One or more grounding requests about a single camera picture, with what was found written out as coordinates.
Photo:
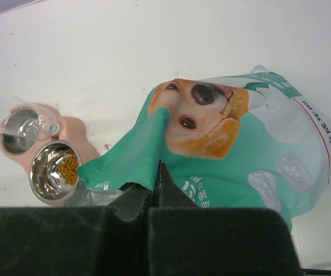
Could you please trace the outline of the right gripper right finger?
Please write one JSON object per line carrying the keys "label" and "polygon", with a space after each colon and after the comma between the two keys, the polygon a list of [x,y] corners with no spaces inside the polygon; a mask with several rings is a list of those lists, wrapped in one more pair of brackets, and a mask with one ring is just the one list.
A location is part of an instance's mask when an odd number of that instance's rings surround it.
{"label": "right gripper right finger", "polygon": [[205,208],[162,163],[148,211],[150,275],[301,275],[290,232],[266,208]]}

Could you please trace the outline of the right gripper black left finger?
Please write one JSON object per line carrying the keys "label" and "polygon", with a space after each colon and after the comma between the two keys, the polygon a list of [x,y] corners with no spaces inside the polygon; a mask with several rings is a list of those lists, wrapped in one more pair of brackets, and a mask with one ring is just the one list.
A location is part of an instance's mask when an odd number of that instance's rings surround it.
{"label": "right gripper black left finger", "polygon": [[107,206],[0,208],[0,275],[140,275],[151,191]]}

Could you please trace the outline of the green pet food bag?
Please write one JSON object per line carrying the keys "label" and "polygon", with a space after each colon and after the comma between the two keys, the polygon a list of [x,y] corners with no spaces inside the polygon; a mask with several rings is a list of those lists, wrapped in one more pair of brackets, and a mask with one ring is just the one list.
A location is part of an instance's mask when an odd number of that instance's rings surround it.
{"label": "green pet food bag", "polygon": [[133,128],[79,167],[66,206],[107,205],[128,183],[154,191],[160,163],[201,208],[270,208],[287,224],[331,180],[331,120],[284,77],[173,79],[148,95]]}

